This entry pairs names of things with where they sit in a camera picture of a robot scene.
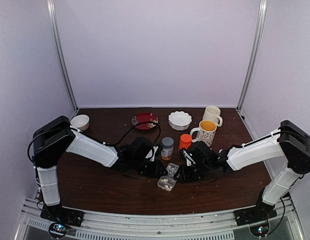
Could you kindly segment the clear plastic pill organizer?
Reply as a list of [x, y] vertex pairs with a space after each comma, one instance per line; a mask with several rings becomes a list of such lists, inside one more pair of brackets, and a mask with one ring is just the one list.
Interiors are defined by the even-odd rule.
[[169, 172], [168, 171], [168, 169], [167, 169], [167, 167], [166, 167], [166, 170], [167, 170], [167, 175], [164, 175], [164, 176], [162, 176], [161, 178], [168, 178], [168, 179], [170, 179], [170, 181], [171, 181], [171, 183], [172, 183], [172, 189], [174, 188], [174, 186], [175, 186], [175, 184], [176, 184], [176, 182], [177, 182], [177, 180], [175, 180], [174, 179], [174, 175], [177, 173], [177, 171], [174, 173], [174, 174], [172, 174], [171, 172]]

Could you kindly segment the grey lid vitamin bottle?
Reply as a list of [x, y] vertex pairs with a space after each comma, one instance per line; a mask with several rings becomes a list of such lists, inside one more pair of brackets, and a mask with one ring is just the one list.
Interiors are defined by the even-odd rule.
[[174, 147], [174, 140], [171, 137], [165, 137], [162, 139], [162, 151], [161, 158], [168, 161], [172, 158]]

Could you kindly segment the orange pill bottle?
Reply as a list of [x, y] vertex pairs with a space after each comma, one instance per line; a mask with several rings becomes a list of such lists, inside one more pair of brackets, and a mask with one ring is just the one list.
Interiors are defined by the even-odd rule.
[[192, 136], [189, 134], [182, 134], [180, 136], [180, 142], [179, 142], [179, 150], [182, 149], [188, 149], [192, 145]]

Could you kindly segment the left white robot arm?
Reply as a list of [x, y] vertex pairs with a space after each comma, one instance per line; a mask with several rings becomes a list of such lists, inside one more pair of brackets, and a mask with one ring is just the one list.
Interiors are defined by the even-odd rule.
[[159, 159], [162, 146], [139, 136], [130, 144], [96, 140], [72, 125], [62, 115], [36, 130], [27, 148], [27, 156], [33, 164], [47, 206], [47, 214], [56, 222], [62, 222], [66, 210], [60, 206], [57, 165], [66, 153], [94, 161], [116, 171], [134, 170], [147, 178], [160, 178], [168, 174]]

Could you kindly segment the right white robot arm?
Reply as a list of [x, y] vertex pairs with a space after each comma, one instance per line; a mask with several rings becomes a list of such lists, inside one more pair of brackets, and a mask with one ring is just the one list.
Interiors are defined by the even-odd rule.
[[219, 152], [203, 141], [179, 152], [186, 163], [178, 168], [174, 179], [181, 183], [199, 181], [207, 175], [232, 173], [273, 158], [286, 158], [283, 169], [260, 192], [258, 202], [251, 210], [256, 221], [263, 220], [294, 183], [310, 173], [310, 135], [289, 120], [282, 121], [279, 128], [264, 137]]

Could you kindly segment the cream pills in organizer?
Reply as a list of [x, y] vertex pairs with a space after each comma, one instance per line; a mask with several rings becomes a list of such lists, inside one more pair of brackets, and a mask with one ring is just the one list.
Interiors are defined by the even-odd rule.
[[172, 183], [170, 181], [169, 178], [161, 178], [159, 180], [159, 186], [164, 189], [164, 190], [167, 190], [167, 191], [171, 191], [172, 190]]

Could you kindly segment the floral mug yellow inside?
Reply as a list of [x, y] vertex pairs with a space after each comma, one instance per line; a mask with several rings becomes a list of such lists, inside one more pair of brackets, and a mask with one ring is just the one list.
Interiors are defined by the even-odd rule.
[[197, 133], [196, 138], [192, 139], [191, 142], [204, 142], [208, 147], [211, 147], [213, 144], [214, 136], [217, 130], [217, 125], [210, 120], [202, 120], [199, 123], [198, 127], [193, 128], [190, 131], [191, 137], [194, 133]]

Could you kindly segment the red floral plate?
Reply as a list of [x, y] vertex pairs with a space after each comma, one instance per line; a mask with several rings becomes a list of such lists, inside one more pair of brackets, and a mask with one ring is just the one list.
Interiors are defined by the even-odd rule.
[[155, 128], [157, 123], [159, 123], [159, 118], [151, 112], [138, 113], [131, 119], [132, 126], [143, 131]]

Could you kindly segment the white scalloped bowl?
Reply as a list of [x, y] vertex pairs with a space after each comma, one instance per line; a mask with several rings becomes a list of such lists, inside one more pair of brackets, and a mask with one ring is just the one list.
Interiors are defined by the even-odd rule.
[[175, 111], [168, 116], [168, 122], [174, 130], [183, 131], [190, 127], [192, 116], [184, 111]]

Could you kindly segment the cream ribbed mug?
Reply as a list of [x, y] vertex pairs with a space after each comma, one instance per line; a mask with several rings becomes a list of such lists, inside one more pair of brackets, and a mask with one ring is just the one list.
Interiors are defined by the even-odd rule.
[[220, 116], [221, 110], [220, 108], [209, 105], [205, 108], [202, 119], [207, 121], [214, 122], [218, 127], [221, 127], [223, 124], [223, 119]]

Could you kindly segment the white ceramic rice bowl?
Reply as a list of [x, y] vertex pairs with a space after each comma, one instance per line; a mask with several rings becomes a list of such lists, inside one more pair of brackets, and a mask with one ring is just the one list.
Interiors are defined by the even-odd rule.
[[90, 118], [88, 115], [85, 114], [77, 115], [71, 119], [70, 125], [82, 131], [85, 131], [89, 128]]

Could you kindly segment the front aluminium rail base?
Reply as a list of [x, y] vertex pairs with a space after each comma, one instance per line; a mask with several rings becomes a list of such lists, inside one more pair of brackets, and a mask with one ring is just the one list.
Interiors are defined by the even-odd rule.
[[[61, 240], [306, 240], [290, 197], [284, 198], [285, 214], [268, 237], [252, 234], [258, 222], [239, 226], [234, 209], [178, 215], [129, 215], [80, 210], [80, 227], [71, 226]], [[26, 198], [13, 240], [55, 240], [51, 221], [40, 217], [38, 199]]]

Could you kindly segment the right aluminium frame post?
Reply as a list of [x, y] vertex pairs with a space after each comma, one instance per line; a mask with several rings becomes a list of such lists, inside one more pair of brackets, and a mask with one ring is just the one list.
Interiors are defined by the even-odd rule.
[[250, 82], [252, 80], [253, 71], [254, 71], [254, 67], [256, 64], [258, 51], [259, 51], [259, 47], [261, 44], [261, 39], [262, 39], [263, 30], [265, 26], [266, 13], [267, 13], [267, 0], [260, 0], [255, 34], [254, 34], [253, 45], [252, 45], [251, 54], [249, 58], [248, 68], [246, 71], [245, 80], [244, 80], [243, 88], [240, 94], [240, 98], [239, 98], [239, 101], [236, 107], [238, 112], [241, 112], [243, 109], [244, 101], [248, 93]]

